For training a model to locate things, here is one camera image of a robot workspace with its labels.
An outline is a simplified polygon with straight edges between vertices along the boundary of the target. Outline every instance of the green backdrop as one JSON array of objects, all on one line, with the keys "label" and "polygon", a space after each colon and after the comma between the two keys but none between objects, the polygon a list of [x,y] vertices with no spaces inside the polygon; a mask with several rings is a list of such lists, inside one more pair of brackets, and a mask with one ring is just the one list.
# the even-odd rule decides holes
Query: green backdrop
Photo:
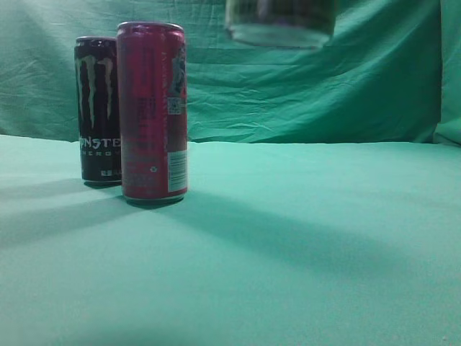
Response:
[{"label": "green backdrop", "polygon": [[0,133],[78,138],[73,44],[126,20],[184,26],[192,141],[430,141],[441,109],[439,0],[341,0],[321,53],[253,49],[224,0],[2,0]]},{"label": "green backdrop", "polygon": [[442,0],[442,121],[435,140],[461,145],[461,2]]}]

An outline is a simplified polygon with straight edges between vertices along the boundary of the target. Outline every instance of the can label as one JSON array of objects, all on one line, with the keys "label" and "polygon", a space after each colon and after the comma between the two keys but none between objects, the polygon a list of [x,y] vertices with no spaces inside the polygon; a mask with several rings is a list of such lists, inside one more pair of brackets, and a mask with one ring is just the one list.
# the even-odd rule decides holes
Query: can label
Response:
[{"label": "can label", "polygon": [[86,38],[75,47],[82,178],[120,181],[121,140],[114,40]]},{"label": "can label", "polygon": [[184,33],[155,26],[118,36],[122,189],[156,200],[187,191]]}]

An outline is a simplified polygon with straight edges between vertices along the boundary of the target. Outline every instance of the pink can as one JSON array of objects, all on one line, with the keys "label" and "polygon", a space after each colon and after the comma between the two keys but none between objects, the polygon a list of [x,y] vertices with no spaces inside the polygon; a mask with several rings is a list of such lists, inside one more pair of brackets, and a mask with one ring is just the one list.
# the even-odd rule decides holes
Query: pink can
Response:
[{"label": "pink can", "polygon": [[122,190],[132,203],[172,203],[187,192],[184,30],[125,22],[117,34]]}]

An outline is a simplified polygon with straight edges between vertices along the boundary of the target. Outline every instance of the black can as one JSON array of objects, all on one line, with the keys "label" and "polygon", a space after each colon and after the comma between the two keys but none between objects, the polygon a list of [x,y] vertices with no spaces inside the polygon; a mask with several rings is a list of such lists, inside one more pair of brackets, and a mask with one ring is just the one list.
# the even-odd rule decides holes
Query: black can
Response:
[{"label": "black can", "polygon": [[113,37],[79,37],[74,53],[81,177],[88,184],[118,183],[122,164],[117,41]]}]

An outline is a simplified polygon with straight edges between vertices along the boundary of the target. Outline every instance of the green claw mark logo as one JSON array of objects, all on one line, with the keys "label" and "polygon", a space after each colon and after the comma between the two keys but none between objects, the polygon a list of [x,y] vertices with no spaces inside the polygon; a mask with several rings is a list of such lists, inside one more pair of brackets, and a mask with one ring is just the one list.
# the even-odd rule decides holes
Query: green claw mark logo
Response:
[{"label": "green claw mark logo", "polygon": [[80,104],[80,116],[84,119],[84,100],[83,100],[83,85],[81,83],[81,67],[83,64],[86,65],[86,71],[88,74],[88,83],[89,83],[89,112],[91,117],[91,127],[94,127],[94,95],[96,93],[96,64],[103,65],[105,67],[105,81],[107,88],[107,119],[110,119],[112,114],[112,95],[114,88],[110,80],[110,75],[114,69],[114,63],[110,58],[104,58],[98,61],[94,56],[85,56],[80,59],[76,59],[76,70],[77,70],[77,82],[79,83],[79,104]]}]

